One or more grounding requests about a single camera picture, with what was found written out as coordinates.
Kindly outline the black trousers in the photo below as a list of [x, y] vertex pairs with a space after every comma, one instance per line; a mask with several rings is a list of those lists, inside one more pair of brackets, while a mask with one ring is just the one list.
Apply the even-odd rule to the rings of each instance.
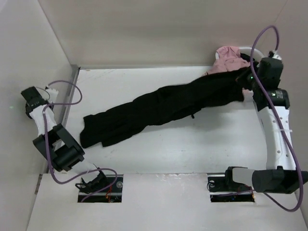
[[203, 108], [243, 102], [243, 86], [237, 78], [250, 74], [248, 67], [236, 71], [204, 75], [181, 85], [164, 86], [131, 102], [87, 115], [80, 133], [82, 148], [101, 143], [117, 144], [142, 132], [147, 126], [160, 126]]

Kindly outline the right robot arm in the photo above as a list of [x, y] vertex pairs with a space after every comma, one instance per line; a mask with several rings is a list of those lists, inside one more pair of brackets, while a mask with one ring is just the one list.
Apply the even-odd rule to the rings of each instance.
[[265, 91], [261, 90], [253, 75], [240, 77], [238, 82], [253, 91], [256, 112], [266, 140], [266, 169], [229, 167], [223, 185], [231, 191], [244, 184], [258, 193], [291, 194], [299, 189], [300, 184], [294, 158], [284, 140], [284, 137], [291, 138], [291, 130], [288, 93], [278, 87], [283, 64], [281, 60], [265, 57], [256, 70]]

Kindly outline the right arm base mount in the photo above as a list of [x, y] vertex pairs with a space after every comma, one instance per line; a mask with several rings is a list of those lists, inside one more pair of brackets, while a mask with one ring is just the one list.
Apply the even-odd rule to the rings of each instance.
[[207, 180], [206, 187], [212, 203], [255, 202], [251, 187], [229, 181], [223, 173], [208, 174]]

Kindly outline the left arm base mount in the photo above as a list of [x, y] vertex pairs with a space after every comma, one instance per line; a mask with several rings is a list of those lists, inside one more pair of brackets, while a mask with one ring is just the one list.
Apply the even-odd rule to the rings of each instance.
[[121, 203], [124, 176], [118, 175], [115, 183], [113, 175], [98, 174], [97, 177], [89, 182], [81, 179], [76, 183], [78, 188], [78, 203]]

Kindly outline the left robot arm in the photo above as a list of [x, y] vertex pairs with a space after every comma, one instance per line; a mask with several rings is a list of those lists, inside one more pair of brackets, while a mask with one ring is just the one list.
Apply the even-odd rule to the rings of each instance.
[[48, 87], [43, 90], [45, 95], [34, 86], [21, 91], [26, 101], [26, 114], [38, 128], [38, 137], [33, 144], [44, 158], [50, 154], [54, 170], [68, 172], [85, 160], [85, 152], [65, 127], [54, 119], [52, 96], [56, 97], [58, 91]]

